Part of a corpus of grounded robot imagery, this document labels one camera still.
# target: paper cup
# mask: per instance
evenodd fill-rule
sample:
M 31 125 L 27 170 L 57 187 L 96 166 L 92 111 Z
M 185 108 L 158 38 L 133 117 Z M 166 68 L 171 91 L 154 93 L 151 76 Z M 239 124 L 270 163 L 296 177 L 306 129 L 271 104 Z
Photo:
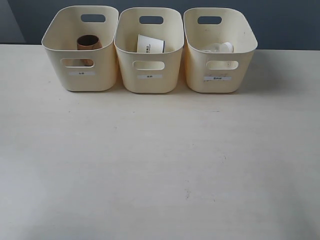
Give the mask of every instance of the paper cup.
M 165 41 L 138 35 L 138 43 L 136 47 L 137 53 L 144 53 L 144 54 L 161 54 L 165 52 Z

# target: white label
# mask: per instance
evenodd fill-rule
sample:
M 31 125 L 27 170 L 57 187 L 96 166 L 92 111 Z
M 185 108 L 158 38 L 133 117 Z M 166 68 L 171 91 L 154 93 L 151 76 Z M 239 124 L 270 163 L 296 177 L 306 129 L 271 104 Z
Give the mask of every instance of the white label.
M 71 76 L 85 76 L 85 75 L 96 75 L 95 71 L 70 71 Z
M 204 81 L 230 81 L 232 79 L 231 76 L 205 76 Z
M 138 79 L 162 79 L 162 74 L 138 75 Z

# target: brown cup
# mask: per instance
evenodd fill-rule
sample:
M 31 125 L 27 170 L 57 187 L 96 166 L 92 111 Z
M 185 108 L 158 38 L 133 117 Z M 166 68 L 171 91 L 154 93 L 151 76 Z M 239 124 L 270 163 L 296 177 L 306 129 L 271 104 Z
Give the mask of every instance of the brown cup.
M 78 50 L 94 50 L 101 49 L 102 44 L 99 38 L 95 35 L 83 35 L 77 39 L 76 47 Z M 81 59 L 81 61 L 88 67 L 94 65 L 94 61 L 91 59 Z

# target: bin handle cutout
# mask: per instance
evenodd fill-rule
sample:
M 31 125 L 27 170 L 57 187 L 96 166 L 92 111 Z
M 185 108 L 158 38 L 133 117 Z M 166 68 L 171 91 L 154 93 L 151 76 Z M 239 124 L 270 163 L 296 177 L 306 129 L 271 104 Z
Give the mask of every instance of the bin handle cutout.
M 239 63 L 237 61 L 208 61 L 206 68 L 209 70 L 235 70 L 238 68 Z
M 222 22 L 220 16 L 200 16 L 198 17 L 198 24 L 213 24 L 218 25 Z
M 81 21 L 84 23 L 104 23 L 106 17 L 102 14 L 82 14 Z
M 141 24 L 163 24 L 164 18 L 162 16 L 141 16 L 139 18 Z
M 92 68 L 95 62 L 89 58 L 62 58 L 61 64 L 66 68 Z
M 142 71 L 160 71 L 165 69 L 163 61 L 134 61 L 132 65 L 136 70 Z

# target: cream plastic bin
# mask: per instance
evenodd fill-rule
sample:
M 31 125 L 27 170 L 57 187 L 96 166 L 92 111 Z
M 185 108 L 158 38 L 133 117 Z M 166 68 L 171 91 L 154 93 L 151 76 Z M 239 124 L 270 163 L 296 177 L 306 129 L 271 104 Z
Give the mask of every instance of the cream plastic bin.
M 200 17 L 217 17 L 221 22 L 199 24 Z M 187 10 L 183 21 L 187 41 L 185 74 L 188 86 L 199 93 L 236 91 L 258 46 L 245 16 L 229 8 L 201 7 Z M 225 42 L 233 45 L 234 52 L 201 50 L 212 43 Z
M 103 20 L 82 21 L 86 16 Z M 118 17 L 118 10 L 110 6 L 70 6 L 56 14 L 43 36 L 42 45 L 65 89 L 104 91 L 115 84 L 118 67 L 114 37 Z M 97 36 L 102 48 L 77 50 L 77 39 L 83 35 Z M 93 60 L 93 66 L 85 66 L 80 59 Z
M 162 24 L 141 17 L 163 19 Z M 164 53 L 138 53 L 138 34 L 164 40 Z M 134 7 L 119 18 L 114 44 L 124 86 L 133 93 L 167 93 L 178 81 L 184 28 L 179 12 L 162 7 Z

